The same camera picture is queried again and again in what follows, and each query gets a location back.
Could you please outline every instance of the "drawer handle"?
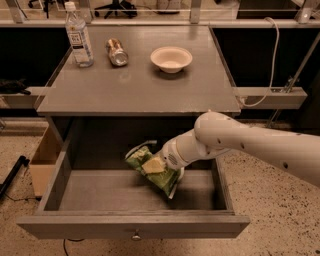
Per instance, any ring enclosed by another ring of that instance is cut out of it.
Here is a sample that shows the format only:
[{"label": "drawer handle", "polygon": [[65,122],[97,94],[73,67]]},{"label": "drawer handle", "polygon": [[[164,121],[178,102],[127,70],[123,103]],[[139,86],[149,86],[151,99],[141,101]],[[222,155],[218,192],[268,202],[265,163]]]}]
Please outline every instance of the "drawer handle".
[{"label": "drawer handle", "polygon": [[134,232],[134,235],[131,237],[131,239],[133,241],[141,241],[142,238],[139,236],[139,229],[137,229],[135,232]]}]

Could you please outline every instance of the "bottle cap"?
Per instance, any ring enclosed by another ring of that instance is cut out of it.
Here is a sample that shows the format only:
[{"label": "bottle cap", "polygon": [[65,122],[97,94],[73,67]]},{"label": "bottle cap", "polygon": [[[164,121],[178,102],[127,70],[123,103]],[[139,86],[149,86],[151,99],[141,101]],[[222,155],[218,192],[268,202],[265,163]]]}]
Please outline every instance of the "bottle cap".
[{"label": "bottle cap", "polygon": [[76,11],[76,6],[75,6],[74,2],[66,2],[64,4],[64,6],[65,6],[67,12]]}]

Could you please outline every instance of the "open drawer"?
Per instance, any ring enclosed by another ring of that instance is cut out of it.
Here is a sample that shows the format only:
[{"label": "open drawer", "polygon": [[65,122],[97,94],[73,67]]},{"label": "open drawer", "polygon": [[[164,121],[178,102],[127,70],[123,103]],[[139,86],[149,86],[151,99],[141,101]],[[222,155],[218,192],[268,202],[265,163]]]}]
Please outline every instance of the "open drawer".
[{"label": "open drawer", "polygon": [[249,218],[234,214],[215,160],[188,166],[172,200],[124,161],[132,147],[156,139],[160,149],[193,124],[193,117],[77,118],[38,210],[18,225],[45,239],[237,237]]}]

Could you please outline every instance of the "plastic water bottle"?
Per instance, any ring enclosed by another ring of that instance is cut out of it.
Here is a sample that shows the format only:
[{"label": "plastic water bottle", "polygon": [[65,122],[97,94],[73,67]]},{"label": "plastic water bottle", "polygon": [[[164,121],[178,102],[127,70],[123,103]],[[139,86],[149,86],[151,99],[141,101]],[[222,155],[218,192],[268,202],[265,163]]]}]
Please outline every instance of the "plastic water bottle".
[{"label": "plastic water bottle", "polygon": [[76,13],[74,2],[66,2],[65,8],[66,30],[75,61],[79,67],[89,67],[93,64],[93,53],[86,22]]}]

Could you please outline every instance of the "gray cabinet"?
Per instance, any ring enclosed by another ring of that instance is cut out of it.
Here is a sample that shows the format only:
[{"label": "gray cabinet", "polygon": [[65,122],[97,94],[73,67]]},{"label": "gray cabinet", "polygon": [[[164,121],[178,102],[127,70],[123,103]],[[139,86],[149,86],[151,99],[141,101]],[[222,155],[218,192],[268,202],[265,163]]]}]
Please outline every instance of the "gray cabinet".
[{"label": "gray cabinet", "polygon": [[[209,28],[92,26],[89,34],[93,66],[79,70],[70,56],[37,110],[63,145],[39,209],[18,224],[47,239],[236,237],[249,218],[235,215],[218,161],[188,167],[172,200],[124,161],[146,140],[159,150],[208,109],[240,112]],[[112,67],[109,37],[123,42],[127,66]],[[151,52],[167,45],[188,49],[191,65],[171,75],[153,66]]]}]

